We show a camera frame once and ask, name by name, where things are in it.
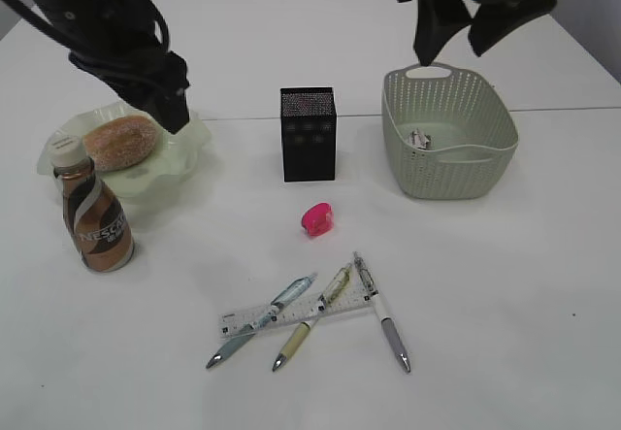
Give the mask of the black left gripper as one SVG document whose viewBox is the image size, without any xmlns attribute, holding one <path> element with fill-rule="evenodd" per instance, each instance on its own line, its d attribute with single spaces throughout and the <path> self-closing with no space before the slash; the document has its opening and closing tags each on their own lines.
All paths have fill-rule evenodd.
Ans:
<svg viewBox="0 0 621 430">
<path fill-rule="evenodd" d="M 187 65 L 170 50 L 168 33 L 106 32 L 80 42 L 70 60 L 150 114 L 168 133 L 178 134 L 189 122 Z"/>
</svg>

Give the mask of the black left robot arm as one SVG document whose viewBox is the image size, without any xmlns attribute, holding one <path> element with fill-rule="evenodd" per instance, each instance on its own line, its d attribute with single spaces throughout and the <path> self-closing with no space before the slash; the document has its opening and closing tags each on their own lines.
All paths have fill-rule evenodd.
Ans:
<svg viewBox="0 0 621 430">
<path fill-rule="evenodd" d="M 38 14 L 21 0 L 2 2 L 167 132 L 188 123 L 187 64 L 171 50 L 168 25 L 151 0 L 33 0 Z"/>
</svg>

